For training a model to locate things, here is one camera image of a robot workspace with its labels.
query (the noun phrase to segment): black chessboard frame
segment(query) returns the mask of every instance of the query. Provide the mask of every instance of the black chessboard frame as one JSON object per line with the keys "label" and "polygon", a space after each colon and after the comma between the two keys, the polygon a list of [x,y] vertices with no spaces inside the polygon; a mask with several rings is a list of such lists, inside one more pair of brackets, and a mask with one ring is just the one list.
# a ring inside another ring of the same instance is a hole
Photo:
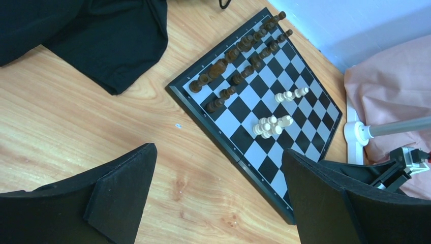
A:
{"label": "black chessboard frame", "polygon": [[[269,15],[272,17],[272,14],[267,8],[264,8],[259,13],[257,13],[253,18],[243,24],[240,28],[238,28],[234,33],[224,39],[221,43],[219,43],[216,47],[214,47],[211,51],[209,51],[206,55],[201,57],[198,61],[196,61],[193,65],[191,65],[187,70],[181,73],[178,77],[176,77],[172,82],[168,84],[166,87],[167,92],[174,98],[174,100],[184,109],[184,111],[198,124],[198,126],[204,131],[204,133],[216,144],[216,146],[227,156],[227,158],[235,165],[235,167],[254,185],[254,187],[262,194],[265,199],[271,204],[272,207],[276,209],[276,211],[289,223],[296,224],[295,219],[293,217],[293,209],[288,204],[286,205],[281,197],[274,193],[271,186],[266,182],[261,180],[262,176],[257,172],[257,170],[253,167],[249,167],[250,164],[245,159],[245,156],[236,149],[235,145],[223,135],[219,129],[215,126],[214,122],[209,118],[207,112],[203,109],[199,108],[199,105],[190,98],[189,94],[182,88],[185,84],[184,81],[190,80],[189,74],[195,74],[202,70],[203,66],[200,64],[209,64],[214,57],[218,57],[221,55],[227,45],[231,45],[233,42],[238,40],[238,37],[243,36],[248,33],[251,28],[256,24],[256,21],[260,21],[263,15]],[[308,64],[299,54],[297,49],[294,47],[293,43],[287,39],[286,40],[295,50],[297,55],[304,62],[305,66],[310,70],[313,78],[321,85],[320,81],[316,77],[316,75],[312,72]],[[321,85],[323,92],[327,94],[325,88]],[[340,112],[340,115],[335,121],[335,126],[333,130],[330,132],[330,136],[328,141],[325,144],[325,148],[321,154],[319,160],[323,159],[326,155],[327,149],[331,144],[333,136],[335,134],[336,128],[341,119],[341,111],[336,106],[333,99],[328,96],[331,103],[333,103],[336,109]]]}

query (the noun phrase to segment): chessboard border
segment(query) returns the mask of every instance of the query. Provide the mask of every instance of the chessboard border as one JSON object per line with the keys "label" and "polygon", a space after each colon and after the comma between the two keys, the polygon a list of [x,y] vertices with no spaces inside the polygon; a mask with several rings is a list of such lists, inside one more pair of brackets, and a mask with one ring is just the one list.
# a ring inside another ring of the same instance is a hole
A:
{"label": "chessboard border", "polygon": [[[234,164],[234,166],[249,180],[249,182],[268,201],[268,203],[285,219],[285,221],[287,221],[289,224],[295,224],[295,219],[293,217],[293,210],[291,205],[285,204],[284,200],[282,199],[282,196],[279,196],[278,194],[274,194],[271,185],[266,181],[262,182],[261,175],[258,172],[254,172],[255,170],[247,166],[248,162],[244,157],[243,153],[241,153],[240,150],[238,149],[234,150],[235,147],[232,147],[230,143],[228,143],[221,135],[219,135],[218,133],[219,130],[213,126],[214,123],[211,120],[211,118],[209,116],[206,116],[206,117],[203,116],[203,114],[206,115],[206,111],[204,111],[198,104],[197,106],[193,105],[193,103],[196,103],[194,100],[187,99],[189,95],[186,94],[186,91],[183,88],[184,83],[181,83],[183,80],[188,78],[189,73],[193,72],[194,70],[202,69],[201,67],[196,66],[196,64],[201,63],[206,59],[208,59],[210,56],[214,55],[214,53],[216,53],[218,49],[222,49],[222,46],[225,46],[225,43],[224,43],[225,40],[233,39],[235,36],[239,36],[238,33],[240,29],[244,29],[246,28],[246,26],[251,25],[255,19],[261,20],[260,15],[269,15],[270,17],[273,16],[271,12],[268,10],[268,8],[264,8],[258,13],[256,13],[251,19],[246,21],[242,26],[238,27],[233,33],[231,33],[229,36],[224,38],[220,43],[218,43],[218,45],[216,45],[205,55],[203,55],[201,58],[195,61],[189,68],[183,71],[180,75],[178,75],[173,81],[171,81],[166,86],[166,90],[170,94],[170,96],[184,109],[184,111],[190,116],[190,118],[193,119],[193,121],[195,121],[199,125],[202,131],[213,141],[213,143],[219,148],[219,150],[221,150],[225,154],[225,156],[231,161],[231,163]],[[277,25],[276,27],[283,32],[283,29],[279,25]],[[287,38],[287,42],[289,42],[288,44],[294,49],[294,51],[297,53],[299,58],[304,62],[306,68],[310,71],[310,74],[313,76],[316,82],[322,87],[322,91],[326,93],[331,103],[339,111],[339,115],[337,119],[334,121],[334,128],[333,130],[331,130],[328,140],[326,141],[326,144],[324,146],[324,149],[322,150],[322,154],[320,157],[320,160],[321,160],[326,156],[326,153],[327,153],[326,149],[328,149],[332,143],[334,134],[340,124],[340,120],[343,114],[340,108],[334,102],[334,100],[329,95],[325,87],[319,81],[317,76],[311,70],[309,65],[300,55],[299,51],[296,49],[296,47],[293,45],[293,43],[289,38]]]}

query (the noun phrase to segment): metal pole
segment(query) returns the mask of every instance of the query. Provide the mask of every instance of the metal pole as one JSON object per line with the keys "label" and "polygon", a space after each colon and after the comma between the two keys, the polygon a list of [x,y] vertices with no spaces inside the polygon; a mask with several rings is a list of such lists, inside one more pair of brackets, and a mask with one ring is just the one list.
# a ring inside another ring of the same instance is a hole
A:
{"label": "metal pole", "polygon": [[397,121],[378,126],[370,126],[370,134],[371,136],[376,137],[407,131],[420,131],[424,129],[431,129],[431,116]]}

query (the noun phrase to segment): wooden table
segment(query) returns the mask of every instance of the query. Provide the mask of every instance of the wooden table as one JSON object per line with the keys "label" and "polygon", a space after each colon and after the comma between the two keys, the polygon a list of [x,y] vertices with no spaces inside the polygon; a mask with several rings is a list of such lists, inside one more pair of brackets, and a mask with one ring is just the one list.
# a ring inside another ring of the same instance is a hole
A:
{"label": "wooden table", "polygon": [[[113,97],[39,46],[0,69],[0,192],[31,191],[154,142],[158,160],[136,243],[298,243],[289,226],[164,90],[266,0],[168,2],[162,59]],[[342,74],[287,20],[293,43],[346,114]],[[327,159],[344,161],[339,127]]]}

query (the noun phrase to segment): black cord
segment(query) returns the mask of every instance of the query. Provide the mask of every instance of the black cord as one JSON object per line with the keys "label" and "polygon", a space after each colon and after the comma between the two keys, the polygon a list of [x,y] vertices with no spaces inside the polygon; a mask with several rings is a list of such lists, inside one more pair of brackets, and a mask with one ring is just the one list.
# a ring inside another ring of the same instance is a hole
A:
{"label": "black cord", "polygon": [[225,9],[229,6],[231,0],[228,0],[224,5],[222,4],[222,0],[219,0],[220,8]]}

